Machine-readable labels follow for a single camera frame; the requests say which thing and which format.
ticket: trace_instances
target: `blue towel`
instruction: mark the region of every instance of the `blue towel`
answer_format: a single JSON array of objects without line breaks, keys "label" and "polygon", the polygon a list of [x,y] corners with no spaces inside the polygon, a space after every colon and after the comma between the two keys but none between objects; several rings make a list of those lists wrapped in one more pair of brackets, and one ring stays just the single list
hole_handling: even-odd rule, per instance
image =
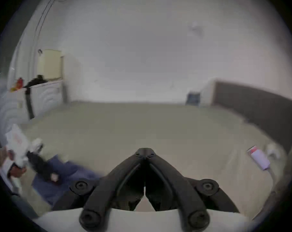
[{"label": "blue towel", "polygon": [[61,183],[55,185],[44,181],[37,174],[32,182],[32,187],[40,194],[40,196],[51,206],[69,189],[71,183],[80,178],[96,180],[99,178],[94,172],[76,165],[70,161],[62,163],[58,155],[55,155],[47,161],[54,171],[59,174]]}]

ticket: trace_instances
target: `gray headboard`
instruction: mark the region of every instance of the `gray headboard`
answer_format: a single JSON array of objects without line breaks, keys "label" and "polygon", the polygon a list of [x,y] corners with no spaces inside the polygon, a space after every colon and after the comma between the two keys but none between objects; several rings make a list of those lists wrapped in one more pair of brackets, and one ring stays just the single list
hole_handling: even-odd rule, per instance
[{"label": "gray headboard", "polygon": [[292,100],[240,84],[216,81],[211,104],[236,111],[257,125],[288,153],[292,147]]}]

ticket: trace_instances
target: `black bolt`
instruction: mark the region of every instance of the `black bolt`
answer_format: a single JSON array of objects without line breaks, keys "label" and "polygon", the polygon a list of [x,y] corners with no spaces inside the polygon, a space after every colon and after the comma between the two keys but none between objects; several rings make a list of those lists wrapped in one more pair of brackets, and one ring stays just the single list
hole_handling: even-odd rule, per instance
[{"label": "black bolt", "polygon": [[214,185],[210,182],[207,182],[207,183],[204,183],[203,184],[203,188],[206,190],[206,191],[210,191],[214,188]]},{"label": "black bolt", "polygon": [[88,184],[84,181],[78,181],[75,185],[76,189],[78,189],[78,190],[84,190],[87,188],[87,186],[88,186]]},{"label": "black bolt", "polygon": [[101,216],[95,211],[84,210],[79,222],[85,227],[97,227],[101,222]]},{"label": "black bolt", "polygon": [[189,218],[189,224],[194,228],[206,228],[209,225],[209,215],[206,211],[195,211]]}]

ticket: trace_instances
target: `bed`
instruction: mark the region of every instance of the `bed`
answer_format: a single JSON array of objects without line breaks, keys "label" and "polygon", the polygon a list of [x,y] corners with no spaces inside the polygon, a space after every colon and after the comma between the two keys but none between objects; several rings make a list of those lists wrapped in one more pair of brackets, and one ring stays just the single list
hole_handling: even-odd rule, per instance
[{"label": "bed", "polygon": [[[138,148],[150,147],[183,176],[216,180],[249,218],[261,209],[286,160],[284,151],[280,160],[270,159],[272,179],[246,153],[272,140],[219,107],[71,102],[21,128],[30,140],[43,140],[45,159],[58,154],[102,176]],[[42,215],[50,207],[31,187],[34,175],[29,169],[21,178],[22,195]]]}]

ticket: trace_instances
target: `white cabinet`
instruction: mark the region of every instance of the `white cabinet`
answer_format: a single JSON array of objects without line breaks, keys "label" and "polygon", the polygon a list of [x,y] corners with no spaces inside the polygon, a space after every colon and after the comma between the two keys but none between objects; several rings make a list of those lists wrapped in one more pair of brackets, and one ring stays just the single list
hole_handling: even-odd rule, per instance
[{"label": "white cabinet", "polygon": [[13,124],[23,124],[29,121],[25,101],[25,89],[15,92],[7,91],[0,96],[0,143],[6,145],[5,134],[11,130]]},{"label": "white cabinet", "polygon": [[40,116],[63,104],[62,80],[31,87],[31,104],[34,116]]}]

